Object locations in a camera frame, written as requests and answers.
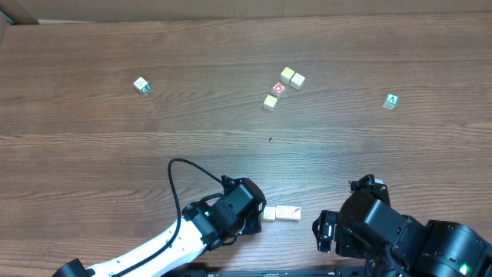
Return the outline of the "block with blue side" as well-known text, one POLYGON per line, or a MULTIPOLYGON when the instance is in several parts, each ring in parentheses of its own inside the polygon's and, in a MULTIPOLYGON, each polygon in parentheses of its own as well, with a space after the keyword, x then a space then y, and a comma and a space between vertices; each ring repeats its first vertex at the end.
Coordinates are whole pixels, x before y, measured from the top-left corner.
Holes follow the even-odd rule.
POLYGON ((275 209, 276 219, 279 220, 288 220, 290 218, 290 212, 288 206, 277 205, 275 209))

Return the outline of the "white block with brush picture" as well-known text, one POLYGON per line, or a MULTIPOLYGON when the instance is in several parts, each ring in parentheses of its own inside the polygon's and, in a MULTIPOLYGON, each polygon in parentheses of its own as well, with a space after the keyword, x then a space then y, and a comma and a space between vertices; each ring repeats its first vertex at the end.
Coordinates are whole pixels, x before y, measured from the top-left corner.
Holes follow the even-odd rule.
POLYGON ((288 220, 299 221, 301 219, 301 208, 296 206, 288 207, 288 220))

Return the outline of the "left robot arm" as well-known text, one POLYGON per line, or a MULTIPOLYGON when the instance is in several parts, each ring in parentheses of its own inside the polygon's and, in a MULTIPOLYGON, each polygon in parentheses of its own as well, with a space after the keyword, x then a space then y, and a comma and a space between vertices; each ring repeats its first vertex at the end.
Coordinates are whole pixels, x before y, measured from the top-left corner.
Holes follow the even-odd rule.
POLYGON ((74 259, 54 276, 162 276, 206 252, 234 244, 240 235, 261 231, 264 199, 216 196, 213 205, 205 200, 187 205, 168 229, 124 255, 87 268, 74 259))

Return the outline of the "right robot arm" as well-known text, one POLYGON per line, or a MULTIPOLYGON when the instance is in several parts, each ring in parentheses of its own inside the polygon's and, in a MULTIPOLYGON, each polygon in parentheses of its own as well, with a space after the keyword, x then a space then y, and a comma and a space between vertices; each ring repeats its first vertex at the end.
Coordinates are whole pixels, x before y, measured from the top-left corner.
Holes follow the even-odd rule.
POLYGON ((341 209, 321 211, 312 224, 318 251, 364 260, 336 276, 491 277, 491 244, 473 229, 438 220, 423 225, 400 214, 373 175, 349 185, 341 209))

